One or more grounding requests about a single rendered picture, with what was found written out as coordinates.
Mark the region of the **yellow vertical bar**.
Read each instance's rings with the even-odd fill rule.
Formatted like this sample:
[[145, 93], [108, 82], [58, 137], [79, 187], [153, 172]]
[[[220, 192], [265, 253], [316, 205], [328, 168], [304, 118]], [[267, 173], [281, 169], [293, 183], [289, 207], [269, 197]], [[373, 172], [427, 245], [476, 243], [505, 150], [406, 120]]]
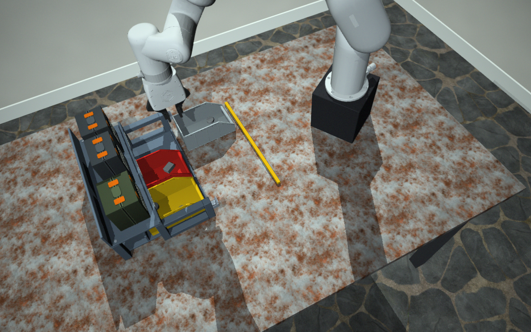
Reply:
[[251, 143], [251, 145], [253, 146], [253, 148], [255, 149], [256, 153], [259, 154], [259, 157], [260, 159], [263, 161], [264, 165], [267, 167], [268, 171], [271, 173], [272, 177], [275, 179], [276, 183], [279, 184], [280, 183], [280, 180], [277, 178], [275, 172], [273, 171], [273, 169], [271, 168], [271, 166], [268, 164], [267, 160], [264, 158], [263, 154], [260, 152], [259, 148], [256, 146], [256, 144], [254, 143], [254, 141], [252, 140], [251, 136], [249, 136], [248, 132], [246, 131], [246, 129], [244, 128], [244, 126], [242, 125], [242, 123], [239, 121], [238, 117], [236, 116], [235, 112], [232, 110], [232, 108], [230, 107], [230, 105], [228, 104], [228, 102], [224, 102], [224, 104], [226, 105], [226, 107], [228, 108], [229, 112], [231, 113], [231, 115], [233, 116], [233, 118], [235, 119], [235, 121], [238, 123], [238, 125], [240, 126], [240, 128], [242, 129], [242, 131], [244, 132], [245, 136], [248, 138], [249, 142]]

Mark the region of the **olive green case with orange latches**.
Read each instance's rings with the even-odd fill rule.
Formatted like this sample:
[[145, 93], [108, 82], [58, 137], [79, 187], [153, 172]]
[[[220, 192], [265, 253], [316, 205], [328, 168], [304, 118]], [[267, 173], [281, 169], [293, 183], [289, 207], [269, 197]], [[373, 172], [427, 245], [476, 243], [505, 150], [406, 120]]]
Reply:
[[120, 231], [149, 219], [141, 191], [127, 170], [97, 183], [96, 187], [105, 215]]

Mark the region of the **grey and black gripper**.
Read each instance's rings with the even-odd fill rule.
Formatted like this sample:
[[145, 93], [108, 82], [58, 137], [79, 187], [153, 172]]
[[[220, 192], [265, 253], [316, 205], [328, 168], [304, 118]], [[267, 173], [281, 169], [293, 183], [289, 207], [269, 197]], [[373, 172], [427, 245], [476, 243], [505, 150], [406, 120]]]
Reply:
[[171, 122], [166, 108], [175, 105], [179, 116], [183, 117], [183, 103], [190, 95], [188, 89], [183, 87], [180, 77], [176, 70], [171, 66], [171, 75], [165, 81], [160, 83], [151, 83], [142, 78], [143, 87], [148, 98], [146, 110], [148, 112], [160, 112], [164, 115], [165, 120]]

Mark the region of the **yellow open bin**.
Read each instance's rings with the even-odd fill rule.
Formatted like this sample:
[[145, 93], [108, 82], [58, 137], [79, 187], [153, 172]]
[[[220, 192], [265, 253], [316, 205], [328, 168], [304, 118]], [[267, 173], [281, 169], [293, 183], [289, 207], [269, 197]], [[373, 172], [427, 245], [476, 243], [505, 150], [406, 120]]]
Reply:
[[[149, 192], [153, 198], [153, 202], [157, 202], [159, 205], [157, 212], [161, 219], [204, 199], [194, 177], [173, 177], [149, 188]], [[203, 211], [205, 209], [185, 217], [183, 220], [177, 221], [167, 228], [179, 224]]]

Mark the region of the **red open bin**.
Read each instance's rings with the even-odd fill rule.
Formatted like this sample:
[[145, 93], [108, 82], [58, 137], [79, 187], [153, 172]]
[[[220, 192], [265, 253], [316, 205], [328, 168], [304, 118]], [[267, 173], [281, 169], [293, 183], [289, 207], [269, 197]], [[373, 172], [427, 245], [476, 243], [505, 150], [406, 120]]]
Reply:
[[[160, 149], [136, 161], [148, 189], [173, 177], [192, 177], [180, 150]], [[163, 169], [168, 162], [175, 165], [170, 174]]]

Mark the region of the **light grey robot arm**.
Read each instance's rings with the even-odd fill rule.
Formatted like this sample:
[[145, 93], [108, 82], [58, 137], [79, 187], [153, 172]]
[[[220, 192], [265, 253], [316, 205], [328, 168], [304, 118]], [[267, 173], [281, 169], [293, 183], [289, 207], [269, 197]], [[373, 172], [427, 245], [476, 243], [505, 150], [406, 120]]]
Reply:
[[[161, 33], [150, 23], [131, 27], [127, 39], [141, 69], [137, 77], [160, 83], [170, 77], [170, 63], [188, 62], [200, 17], [215, 1], [172, 0]], [[370, 54], [385, 46], [391, 23], [381, 0], [326, 0], [326, 4], [337, 25], [326, 91], [336, 100], [355, 101], [367, 92], [367, 75], [377, 68], [374, 63], [367, 66]]]

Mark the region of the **grey metal bin rack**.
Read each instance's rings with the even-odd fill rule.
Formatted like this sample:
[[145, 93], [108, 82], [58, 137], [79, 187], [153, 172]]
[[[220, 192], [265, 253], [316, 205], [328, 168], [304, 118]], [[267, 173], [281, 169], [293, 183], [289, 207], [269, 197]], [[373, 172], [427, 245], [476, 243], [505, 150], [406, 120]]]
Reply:
[[[164, 127], [161, 127], [158, 130], [151, 131], [148, 134], [142, 135], [133, 140], [130, 140], [130, 138], [127, 136], [127, 134], [132, 131], [139, 130], [146, 125], [150, 125], [160, 120]], [[171, 130], [168, 120], [165, 120], [162, 113], [158, 112], [124, 127], [122, 127], [120, 122], [118, 122], [118, 125], [114, 126], [114, 129], [118, 134], [122, 147], [124, 148], [123, 154], [126, 157], [127, 163], [131, 169], [131, 173], [134, 176], [135, 183], [141, 191], [142, 197], [150, 214], [149, 219], [132, 225], [123, 231], [120, 231], [114, 224], [112, 224], [109, 218], [105, 215], [105, 211], [102, 207], [96, 187], [96, 184], [102, 182], [103, 180], [94, 170], [94, 168], [91, 167], [90, 159], [87, 154], [83, 139], [78, 140], [70, 128], [67, 130], [68, 134], [70, 135], [72, 148], [75, 152], [76, 160], [84, 186], [86, 188], [87, 197], [90, 202], [91, 211], [93, 212], [99, 236], [117, 254], [119, 254], [125, 260], [130, 259], [132, 258], [131, 250], [142, 246], [142, 244], [146, 244], [150, 242], [150, 240], [154, 240], [160, 236], [162, 236], [164, 240], [171, 239], [172, 237], [189, 230], [195, 225], [201, 224], [202, 222], [216, 216], [214, 209], [219, 207], [217, 198], [214, 197], [215, 200], [210, 201], [209, 197], [206, 197], [203, 189], [201, 188], [200, 182], [190, 167], [189, 161], [185, 157], [183, 149], [181, 149], [173, 131]], [[159, 217], [159, 213], [157, 212], [153, 198], [150, 195], [148, 187], [146, 186], [145, 180], [142, 176], [141, 169], [136, 161], [137, 159], [145, 157], [146, 155], [154, 153], [160, 149], [180, 150], [180, 153], [183, 155], [183, 159], [189, 167], [190, 173], [194, 177], [194, 180], [204, 197], [204, 199], [201, 201], [195, 202], [194, 204], [179, 210], [168, 217], [164, 217], [163, 219]], [[198, 213], [197, 215], [190, 217], [179, 224], [167, 228], [169, 225], [183, 220], [185, 217], [188, 217], [203, 209], [205, 209], [205, 211]], [[153, 236], [148, 230], [154, 227], [159, 233]]]

